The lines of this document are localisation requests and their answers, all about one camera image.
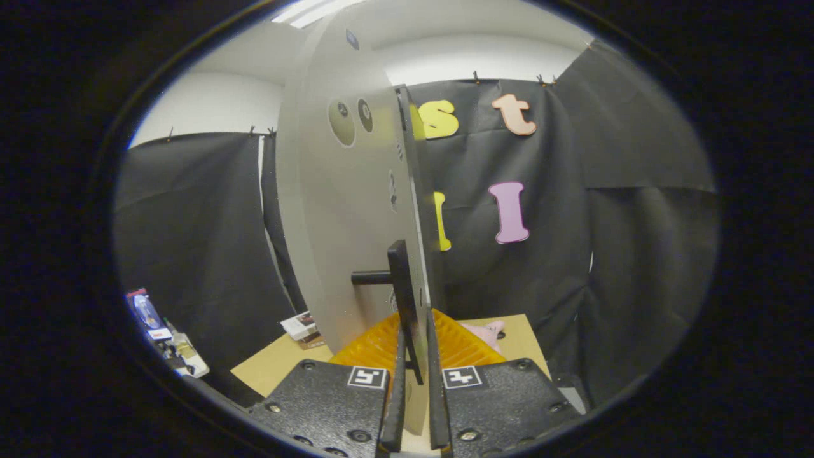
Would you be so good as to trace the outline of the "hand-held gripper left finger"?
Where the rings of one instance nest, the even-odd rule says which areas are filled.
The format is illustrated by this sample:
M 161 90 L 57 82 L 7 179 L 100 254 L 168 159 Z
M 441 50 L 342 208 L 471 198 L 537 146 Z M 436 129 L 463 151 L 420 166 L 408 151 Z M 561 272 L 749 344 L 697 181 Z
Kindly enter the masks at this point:
M 303 359 L 248 415 L 316 452 L 389 457 L 402 450 L 407 350 L 398 314 L 328 362 Z

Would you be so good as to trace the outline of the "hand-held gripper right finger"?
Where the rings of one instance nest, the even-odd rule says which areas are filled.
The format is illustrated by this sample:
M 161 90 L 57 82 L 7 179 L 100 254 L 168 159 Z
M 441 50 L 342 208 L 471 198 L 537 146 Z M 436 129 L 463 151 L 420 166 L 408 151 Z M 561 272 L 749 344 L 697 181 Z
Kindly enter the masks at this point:
M 501 457 L 529 450 L 575 423 L 581 413 L 528 357 L 450 367 L 441 353 L 453 340 L 457 353 L 479 337 L 430 310 L 427 334 L 429 444 L 443 457 Z

